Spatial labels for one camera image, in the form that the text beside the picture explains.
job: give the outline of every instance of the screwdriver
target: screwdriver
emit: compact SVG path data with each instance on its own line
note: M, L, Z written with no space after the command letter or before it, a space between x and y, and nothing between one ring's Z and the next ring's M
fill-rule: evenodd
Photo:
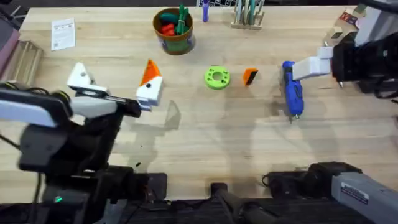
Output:
M294 62L290 61L285 61L282 64L285 81L285 97L289 113L296 117L296 119L299 119L304 110L303 87L301 86L300 80L293 80L293 65Z

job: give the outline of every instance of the green ring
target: green ring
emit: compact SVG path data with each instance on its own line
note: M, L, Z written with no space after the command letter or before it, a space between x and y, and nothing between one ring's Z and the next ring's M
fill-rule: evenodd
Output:
M221 73L222 77L220 80L215 80L213 75L215 73ZM222 66L211 66L205 73L205 82L209 88L214 90L222 90L228 86L231 76L226 68Z

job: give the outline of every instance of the pen holder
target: pen holder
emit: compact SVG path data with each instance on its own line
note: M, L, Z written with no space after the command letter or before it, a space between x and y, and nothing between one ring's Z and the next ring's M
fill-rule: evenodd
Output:
M160 15L163 13L172 13L176 16L179 15L178 8L167 8L163 9L156 14L154 17L153 25L155 33L162 44L164 51L170 55L181 55L188 53L193 48L193 21L190 14L187 15L185 20L185 25L189 27L189 30L182 35L166 36L163 35L160 30L162 28L162 21L160 20Z

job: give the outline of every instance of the label sticker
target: label sticker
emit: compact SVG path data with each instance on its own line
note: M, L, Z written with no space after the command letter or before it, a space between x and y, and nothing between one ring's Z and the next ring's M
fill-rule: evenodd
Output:
M359 200L360 202L364 203L365 205L367 205L369 203L369 195L365 192L363 192L362 190L358 190L355 187L346 184L344 182L341 183L341 192L343 192L344 194L347 194L353 198L355 198L356 200Z

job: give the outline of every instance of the orange object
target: orange object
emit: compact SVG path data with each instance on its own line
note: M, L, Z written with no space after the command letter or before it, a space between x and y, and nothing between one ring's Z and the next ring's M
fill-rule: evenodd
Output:
M162 76L159 69L157 68L156 64L151 59L149 59L140 86L145 85L147 82L158 76Z
M164 35L175 35L174 29L168 30L167 32L163 33Z
M243 84L246 86L250 85L253 82L254 77L256 77L258 71L259 70L256 68L246 69L243 74Z
M174 31L174 24L169 24L166 26L162 26L162 28L160 28L160 31L162 31L163 34L167 33L170 30Z

